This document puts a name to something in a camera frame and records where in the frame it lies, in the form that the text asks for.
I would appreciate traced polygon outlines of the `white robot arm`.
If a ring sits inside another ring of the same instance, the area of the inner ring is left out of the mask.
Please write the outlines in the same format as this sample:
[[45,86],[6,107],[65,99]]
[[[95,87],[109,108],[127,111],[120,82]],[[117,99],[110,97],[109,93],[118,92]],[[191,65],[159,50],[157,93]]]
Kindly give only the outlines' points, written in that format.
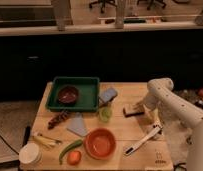
[[203,110],[174,94],[173,87],[174,83],[170,78],[150,80],[143,103],[150,110],[154,110],[162,102],[192,129],[187,171],[203,171]]

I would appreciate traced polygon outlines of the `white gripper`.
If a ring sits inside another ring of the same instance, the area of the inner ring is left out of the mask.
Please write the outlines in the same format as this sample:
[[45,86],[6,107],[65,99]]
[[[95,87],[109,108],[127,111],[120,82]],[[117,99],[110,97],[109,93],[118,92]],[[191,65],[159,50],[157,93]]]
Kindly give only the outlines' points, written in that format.
[[145,111],[145,116],[151,122],[155,121],[155,113],[153,112],[153,110],[156,109],[158,102],[158,98],[151,93],[147,93],[146,96],[143,98],[144,105],[149,109]]

